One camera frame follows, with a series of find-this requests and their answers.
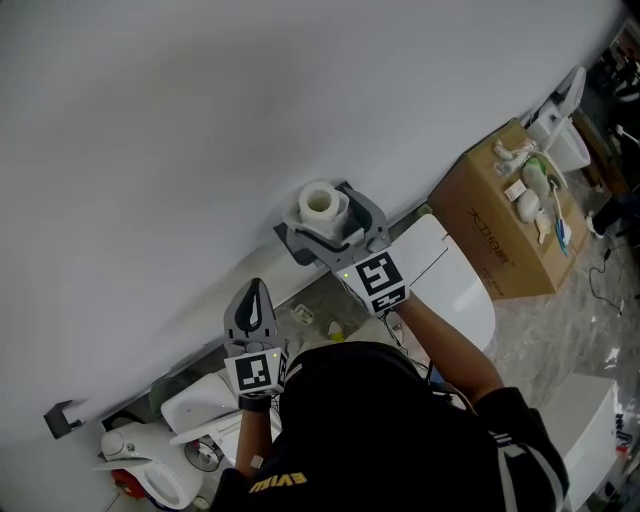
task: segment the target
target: white toilet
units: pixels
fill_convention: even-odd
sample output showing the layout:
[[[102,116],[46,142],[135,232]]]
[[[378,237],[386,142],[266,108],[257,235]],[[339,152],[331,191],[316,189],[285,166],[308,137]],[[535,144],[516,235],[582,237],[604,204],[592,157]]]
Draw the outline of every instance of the white toilet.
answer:
[[[101,441],[108,462],[93,469],[124,469],[159,504],[182,510],[197,496],[204,473],[187,460],[184,447],[170,444],[172,437],[162,423],[129,423],[110,430]]]
[[[211,437],[232,465],[236,463],[242,411],[228,381],[227,370],[205,375],[187,389],[167,400],[162,416],[178,434],[170,443],[183,445]],[[280,418],[271,409],[271,438],[282,431]]]
[[[586,70],[575,68],[558,88],[562,93],[570,84],[564,101],[556,105],[547,100],[538,111],[537,119],[527,128],[527,133],[561,172],[582,169],[591,163],[589,150],[570,118],[582,99],[585,80]]]

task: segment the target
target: gray floor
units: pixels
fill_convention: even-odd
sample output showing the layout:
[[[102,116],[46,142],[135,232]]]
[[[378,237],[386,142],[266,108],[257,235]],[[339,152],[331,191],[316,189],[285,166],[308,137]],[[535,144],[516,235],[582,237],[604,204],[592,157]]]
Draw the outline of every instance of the gray floor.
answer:
[[[588,188],[579,172],[568,176],[570,188],[585,211],[598,210],[604,194]],[[607,247],[624,238],[593,238],[581,253],[559,293],[494,303],[496,332],[487,349],[508,385],[518,386],[531,406],[540,406],[571,372],[616,379],[618,401],[625,411],[625,430],[638,430],[635,397],[640,388],[640,267],[627,246],[616,249],[604,275],[593,272],[596,291],[619,304],[623,315],[597,300],[589,287],[589,269],[602,268]],[[315,317],[301,324],[291,310],[304,304]],[[339,319],[346,334],[361,327],[368,316],[331,276],[325,276],[278,309],[281,331],[292,341],[325,339],[330,318]]]

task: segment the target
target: cardboard box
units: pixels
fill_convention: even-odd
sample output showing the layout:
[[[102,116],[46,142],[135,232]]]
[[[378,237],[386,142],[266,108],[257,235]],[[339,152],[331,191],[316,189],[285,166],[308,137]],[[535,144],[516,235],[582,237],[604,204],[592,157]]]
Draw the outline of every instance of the cardboard box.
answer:
[[[556,292],[589,238],[584,215],[565,187],[558,191],[558,198],[572,230],[568,256],[560,248],[555,227],[540,245],[535,224],[524,224],[518,217],[515,202],[504,191],[522,173],[500,176],[493,146],[500,139],[506,148],[517,148],[526,138],[519,121],[510,121],[464,153],[429,197],[434,215],[494,300]],[[557,175],[548,160],[539,158],[547,174]]]

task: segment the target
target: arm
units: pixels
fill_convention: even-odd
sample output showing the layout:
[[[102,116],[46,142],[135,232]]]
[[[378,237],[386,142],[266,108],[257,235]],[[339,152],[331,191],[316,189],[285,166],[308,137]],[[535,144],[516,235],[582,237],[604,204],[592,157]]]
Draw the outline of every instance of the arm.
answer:
[[[271,449],[271,418],[269,411],[242,411],[240,439],[236,455],[236,469],[245,477],[251,478],[256,472],[251,467],[255,455],[267,458]]]
[[[433,361],[440,374],[471,404],[504,387],[495,366],[467,338],[411,294],[396,312]]]

